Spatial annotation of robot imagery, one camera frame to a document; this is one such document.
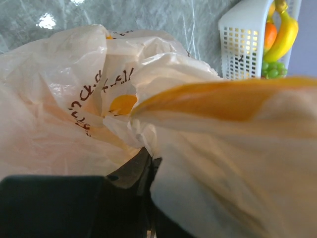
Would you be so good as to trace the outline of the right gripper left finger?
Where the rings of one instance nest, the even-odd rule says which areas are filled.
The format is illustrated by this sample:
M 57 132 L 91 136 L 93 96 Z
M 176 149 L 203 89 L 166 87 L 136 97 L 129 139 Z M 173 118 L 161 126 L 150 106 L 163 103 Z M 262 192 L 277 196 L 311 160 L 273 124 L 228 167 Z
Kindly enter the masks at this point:
M 5 177 L 3 238 L 144 238 L 152 159 L 146 149 L 107 176 Z

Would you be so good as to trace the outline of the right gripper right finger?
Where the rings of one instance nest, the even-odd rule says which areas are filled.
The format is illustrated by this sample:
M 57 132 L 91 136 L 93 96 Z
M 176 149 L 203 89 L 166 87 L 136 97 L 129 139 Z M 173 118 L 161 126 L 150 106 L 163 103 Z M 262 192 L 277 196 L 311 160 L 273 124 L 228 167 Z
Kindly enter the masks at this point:
M 151 221 L 151 230 L 155 231 L 157 238 L 193 238 L 192 235 L 183 230 L 178 224 L 169 219 L 156 205 L 151 198 L 151 185 L 154 184 L 154 178 L 160 167 L 162 158 L 153 159 L 151 162 L 151 184 L 149 186 L 149 199 L 151 208 L 149 208 L 149 217 Z

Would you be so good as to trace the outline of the translucent orange plastic bag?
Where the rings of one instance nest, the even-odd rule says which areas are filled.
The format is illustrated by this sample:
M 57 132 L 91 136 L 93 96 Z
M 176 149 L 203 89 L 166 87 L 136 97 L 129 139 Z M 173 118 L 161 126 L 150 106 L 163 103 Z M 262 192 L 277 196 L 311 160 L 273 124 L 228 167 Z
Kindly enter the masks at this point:
M 171 35 L 94 24 L 0 57 L 0 181 L 162 158 L 154 204 L 194 238 L 317 235 L 317 81 L 231 81 Z

